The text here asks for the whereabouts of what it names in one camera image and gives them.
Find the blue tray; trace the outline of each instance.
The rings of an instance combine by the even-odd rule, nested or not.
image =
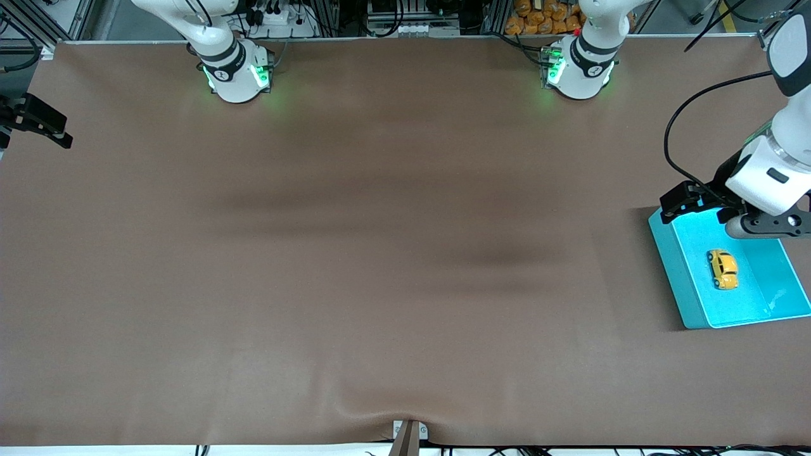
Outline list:
[[[668,225],[661,212],[648,223],[685,326],[727,328],[811,316],[811,303],[779,239],[733,239],[718,223],[717,209],[686,214]],[[714,248],[737,260],[735,290],[715,288],[706,257]]]

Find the toy car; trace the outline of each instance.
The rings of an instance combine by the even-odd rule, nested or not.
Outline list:
[[[738,263],[731,253],[716,248],[707,252],[712,273],[715,277],[715,286],[719,290],[735,290],[738,287]]]

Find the brown tablecloth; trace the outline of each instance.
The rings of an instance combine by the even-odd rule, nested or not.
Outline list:
[[[674,109],[750,38],[637,38],[592,101],[497,40],[295,43],[273,91],[181,45],[60,45],[71,150],[0,162],[0,443],[811,443],[811,320],[684,330],[646,219]],[[785,104],[686,110],[709,178]],[[811,280],[811,243],[786,242]]]

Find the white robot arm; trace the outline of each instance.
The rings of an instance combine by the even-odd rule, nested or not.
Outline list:
[[[250,40],[238,40],[222,17],[236,9],[237,0],[132,2],[189,40],[203,61],[208,85],[223,100],[243,103],[270,87],[272,55]]]
[[[579,36],[551,45],[561,58],[547,74],[547,85],[575,100],[592,98],[608,83],[614,56],[630,30],[628,13],[651,0],[581,0],[588,17]]]
[[[688,181],[663,196],[663,222],[721,207],[719,222],[732,237],[811,237],[811,214],[797,207],[811,191],[809,51],[811,11],[797,11],[775,31],[767,50],[772,75],[788,104],[705,184],[714,195]]]

